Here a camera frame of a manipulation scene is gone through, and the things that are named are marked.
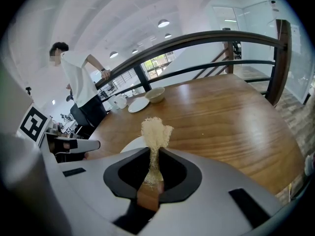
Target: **black shorts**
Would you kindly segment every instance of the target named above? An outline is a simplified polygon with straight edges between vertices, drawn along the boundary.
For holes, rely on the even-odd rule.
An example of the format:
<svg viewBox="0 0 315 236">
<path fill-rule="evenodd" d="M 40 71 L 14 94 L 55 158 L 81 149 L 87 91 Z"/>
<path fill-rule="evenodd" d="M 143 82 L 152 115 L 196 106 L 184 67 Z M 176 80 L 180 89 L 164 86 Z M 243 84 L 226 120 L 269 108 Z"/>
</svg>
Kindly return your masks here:
<svg viewBox="0 0 315 236">
<path fill-rule="evenodd" d="M 96 128 L 106 116 L 106 110 L 98 95 L 79 108 L 88 119 L 88 121 Z"/>
</svg>

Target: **window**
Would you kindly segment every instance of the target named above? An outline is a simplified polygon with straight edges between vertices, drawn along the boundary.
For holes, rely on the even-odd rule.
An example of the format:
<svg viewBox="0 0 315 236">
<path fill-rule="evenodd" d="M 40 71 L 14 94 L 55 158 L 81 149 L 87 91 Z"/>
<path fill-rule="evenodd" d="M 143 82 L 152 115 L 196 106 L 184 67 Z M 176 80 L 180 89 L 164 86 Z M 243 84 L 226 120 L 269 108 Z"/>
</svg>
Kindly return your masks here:
<svg viewBox="0 0 315 236">
<path fill-rule="evenodd" d="M 145 67 L 150 79 L 153 79 L 159 76 L 175 58 L 175 53 L 169 52 L 147 60 L 142 63 L 142 67 Z"/>
<path fill-rule="evenodd" d="M 174 52 L 167 53 L 166 57 L 167 57 L 168 62 L 172 62 L 174 59 L 176 59 Z"/>
</svg>

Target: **black chair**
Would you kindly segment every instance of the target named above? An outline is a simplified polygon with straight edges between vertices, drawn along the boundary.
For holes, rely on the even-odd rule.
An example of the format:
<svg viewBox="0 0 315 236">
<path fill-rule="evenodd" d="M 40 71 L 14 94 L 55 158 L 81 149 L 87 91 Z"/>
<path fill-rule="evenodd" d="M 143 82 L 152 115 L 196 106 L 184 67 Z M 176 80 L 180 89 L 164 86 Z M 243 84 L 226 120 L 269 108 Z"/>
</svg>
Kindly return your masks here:
<svg viewBox="0 0 315 236">
<path fill-rule="evenodd" d="M 238 43 L 236 41 L 233 41 L 233 51 L 235 53 L 235 59 L 242 59 L 242 51 L 237 45 Z"/>
<path fill-rule="evenodd" d="M 77 104 L 74 103 L 70 109 L 70 113 L 78 123 L 77 134 L 83 136 L 84 139 L 88 139 L 94 132 L 95 128 L 90 125 L 89 121 L 83 112 L 78 108 Z"/>
</svg>

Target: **floor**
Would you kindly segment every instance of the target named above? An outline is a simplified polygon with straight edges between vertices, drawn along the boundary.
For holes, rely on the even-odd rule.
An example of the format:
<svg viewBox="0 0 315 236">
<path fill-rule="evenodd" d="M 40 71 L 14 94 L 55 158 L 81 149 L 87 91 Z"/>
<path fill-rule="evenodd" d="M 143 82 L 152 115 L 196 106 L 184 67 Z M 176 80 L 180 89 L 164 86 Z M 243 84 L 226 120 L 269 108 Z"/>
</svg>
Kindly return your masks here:
<svg viewBox="0 0 315 236">
<path fill-rule="evenodd" d="M 249 66 L 234 66 L 234 74 L 242 79 L 264 77 Z M 250 83 L 258 91 L 266 91 L 268 82 Z M 311 96 L 306 105 L 301 104 L 288 90 L 284 89 L 276 110 L 286 121 L 291 132 L 301 149 L 302 155 L 307 155 L 315 151 L 315 95 Z M 291 184 L 291 196 L 303 185 L 304 174 L 297 176 Z M 280 192 L 277 197 L 282 204 L 289 202 L 289 186 Z"/>
</svg>

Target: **man's hand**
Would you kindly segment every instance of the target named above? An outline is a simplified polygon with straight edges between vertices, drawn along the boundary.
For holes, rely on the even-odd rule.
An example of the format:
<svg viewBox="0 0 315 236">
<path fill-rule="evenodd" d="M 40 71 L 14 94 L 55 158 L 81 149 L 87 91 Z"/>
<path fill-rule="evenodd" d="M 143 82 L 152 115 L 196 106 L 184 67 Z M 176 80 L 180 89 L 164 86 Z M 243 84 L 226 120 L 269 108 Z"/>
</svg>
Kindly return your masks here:
<svg viewBox="0 0 315 236">
<path fill-rule="evenodd" d="M 102 76 L 103 79 L 108 80 L 109 77 L 110 77 L 110 70 L 102 71 L 101 76 Z"/>
</svg>

